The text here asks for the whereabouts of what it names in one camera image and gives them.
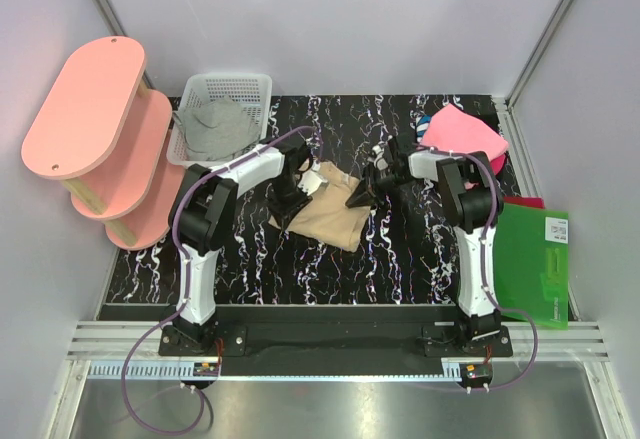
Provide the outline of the beige t shirt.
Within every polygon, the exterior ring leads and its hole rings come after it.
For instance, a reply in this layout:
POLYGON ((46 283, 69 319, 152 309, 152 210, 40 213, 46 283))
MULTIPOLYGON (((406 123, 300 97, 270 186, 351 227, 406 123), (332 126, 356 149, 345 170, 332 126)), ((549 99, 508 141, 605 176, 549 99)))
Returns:
POLYGON ((286 231, 356 252, 371 207, 348 208, 345 203, 360 180, 330 161, 322 162, 317 172, 326 183, 312 194, 311 202, 294 217, 286 231))

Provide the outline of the grey t shirt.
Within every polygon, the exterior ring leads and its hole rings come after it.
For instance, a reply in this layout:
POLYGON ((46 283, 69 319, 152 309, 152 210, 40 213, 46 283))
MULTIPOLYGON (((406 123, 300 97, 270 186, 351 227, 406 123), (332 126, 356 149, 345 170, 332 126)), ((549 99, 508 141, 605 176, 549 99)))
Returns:
POLYGON ((178 112, 177 127, 191 161, 233 159, 261 136, 261 127, 230 97, 178 112))

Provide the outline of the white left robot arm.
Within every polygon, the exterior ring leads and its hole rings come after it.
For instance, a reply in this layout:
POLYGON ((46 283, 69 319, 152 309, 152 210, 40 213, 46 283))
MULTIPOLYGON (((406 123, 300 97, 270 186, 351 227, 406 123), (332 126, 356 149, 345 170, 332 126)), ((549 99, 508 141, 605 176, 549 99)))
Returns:
POLYGON ((312 165, 313 155, 305 141, 279 138, 212 169, 199 164, 187 169, 169 226, 181 261, 177 319, 187 325, 180 340, 193 354, 206 354, 215 345, 216 331, 206 323, 215 314, 217 259, 232 235, 238 198, 269 183, 268 208, 285 230, 311 202, 299 182, 312 165))

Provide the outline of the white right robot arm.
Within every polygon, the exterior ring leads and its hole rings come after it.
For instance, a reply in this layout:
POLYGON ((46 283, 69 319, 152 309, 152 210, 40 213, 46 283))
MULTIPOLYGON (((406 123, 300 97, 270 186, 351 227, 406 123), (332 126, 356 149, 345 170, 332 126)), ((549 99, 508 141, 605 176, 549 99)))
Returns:
POLYGON ((345 206, 376 207, 389 191, 426 179, 437 185, 443 214, 453 228, 459 252, 458 319, 450 338, 466 355, 476 355, 497 338, 501 310, 495 297, 493 242, 504 202, 487 155, 418 146, 394 150, 381 165, 375 154, 345 206))

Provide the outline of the red plastic folder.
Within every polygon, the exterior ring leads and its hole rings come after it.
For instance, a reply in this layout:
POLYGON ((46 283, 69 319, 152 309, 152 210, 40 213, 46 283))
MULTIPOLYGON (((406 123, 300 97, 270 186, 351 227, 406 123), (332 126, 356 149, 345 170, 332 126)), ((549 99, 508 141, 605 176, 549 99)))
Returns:
POLYGON ((505 196, 504 203, 536 209, 545 208, 544 200, 540 197, 505 196))

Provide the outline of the pink tiered shelf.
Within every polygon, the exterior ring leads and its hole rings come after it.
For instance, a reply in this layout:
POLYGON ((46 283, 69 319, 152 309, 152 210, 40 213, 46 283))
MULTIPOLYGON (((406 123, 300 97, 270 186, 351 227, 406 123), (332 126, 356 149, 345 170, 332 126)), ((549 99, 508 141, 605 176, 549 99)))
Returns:
POLYGON ((141 250, 169 231, 184 169, 167 158, 172 106, 143 80, 134 39, 103 37, 64 63, 21 147, 25 166, 60 183, 109 240, 141 250))

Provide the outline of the white plastic basket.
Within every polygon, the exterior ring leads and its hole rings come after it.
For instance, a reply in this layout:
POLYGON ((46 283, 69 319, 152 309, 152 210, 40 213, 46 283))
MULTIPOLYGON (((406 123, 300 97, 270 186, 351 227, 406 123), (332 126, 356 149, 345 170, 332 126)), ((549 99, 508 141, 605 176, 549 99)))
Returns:
MULTIPOLYGON (((167 160, 183 167, 202 164, 213 167, 230 161, 191 161, 187 158, 183 134, 177 127, 177 113, 186 108, 199 107, 224 97, 230 97, 241 104, 243 110, 261 127, 260 139, 266 137, 269 108, 271 102, 272 80, 265 74, 249 73, 205 73, 197 74, 187 80, 177 110, 174 112, 174 125, 167 147, 167 160)), ((249 152, 247 147, 241 154, 249 152)))

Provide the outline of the green plastic folder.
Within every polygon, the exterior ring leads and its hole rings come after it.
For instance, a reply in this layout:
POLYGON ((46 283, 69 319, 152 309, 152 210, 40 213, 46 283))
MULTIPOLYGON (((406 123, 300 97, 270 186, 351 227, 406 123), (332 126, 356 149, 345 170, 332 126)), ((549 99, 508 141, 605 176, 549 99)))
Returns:
POLYGON ((523 310, 544 328, 568 328, 566 212, 506 204, 497 224, 493 263, 500 306, 523 310))

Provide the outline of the magenta garment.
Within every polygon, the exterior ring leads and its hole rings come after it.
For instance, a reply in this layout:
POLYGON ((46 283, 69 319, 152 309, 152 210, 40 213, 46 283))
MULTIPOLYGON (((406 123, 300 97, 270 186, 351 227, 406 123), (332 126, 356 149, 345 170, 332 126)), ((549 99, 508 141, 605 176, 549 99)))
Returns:
MULTIPOLYGON (((475 151, 473 153, 466 154, 466 157, 476 157, 480 159, 482 159, 484 156, 485 156, 485 153, 483 151, 475 151)), ((488 156, 488 159, 489 159, 489 165, 496 177, 496 180, 500 181, 501 171, 506 163, 506 154, 501 154, 499 156, 496 156, 494 159, 488 156)), ((476 187, 477 185, 479 185, 479 182, 466 182, 465 189, 470 190, 476 187)))

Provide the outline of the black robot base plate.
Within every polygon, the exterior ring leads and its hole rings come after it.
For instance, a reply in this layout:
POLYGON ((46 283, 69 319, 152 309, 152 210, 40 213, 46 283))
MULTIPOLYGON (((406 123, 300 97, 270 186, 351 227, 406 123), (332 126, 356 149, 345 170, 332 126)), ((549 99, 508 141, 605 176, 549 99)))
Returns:
POLYGON ((164 326, 159 353, 219 354, 226 378, 344 379, 435 375, 444 359, 510 358, 513 348, 505 325, 450 305, 223 305, 204 326, 164 326))

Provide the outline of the pink folded t shirt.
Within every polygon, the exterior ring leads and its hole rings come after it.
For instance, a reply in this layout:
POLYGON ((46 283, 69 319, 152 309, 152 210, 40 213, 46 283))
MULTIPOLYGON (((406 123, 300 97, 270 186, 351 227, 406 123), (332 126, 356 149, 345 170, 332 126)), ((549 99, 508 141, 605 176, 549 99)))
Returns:
POLYGON ((448 104, 431 117, 421 145, 459 153, 483 151, 492 159, 508 149, 508 142, 499 133, 455 105, 448 104))

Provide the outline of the blue white striped garment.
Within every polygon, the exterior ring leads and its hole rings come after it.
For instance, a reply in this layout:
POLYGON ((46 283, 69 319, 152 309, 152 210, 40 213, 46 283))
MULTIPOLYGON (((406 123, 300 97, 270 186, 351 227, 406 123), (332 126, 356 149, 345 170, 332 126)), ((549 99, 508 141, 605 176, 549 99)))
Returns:
POLYGON ((415 135, 418 142, 422 140, 424 137, 430 123, 432 117, 429 115, 423 115, 419 117, 415 122, 415 135))

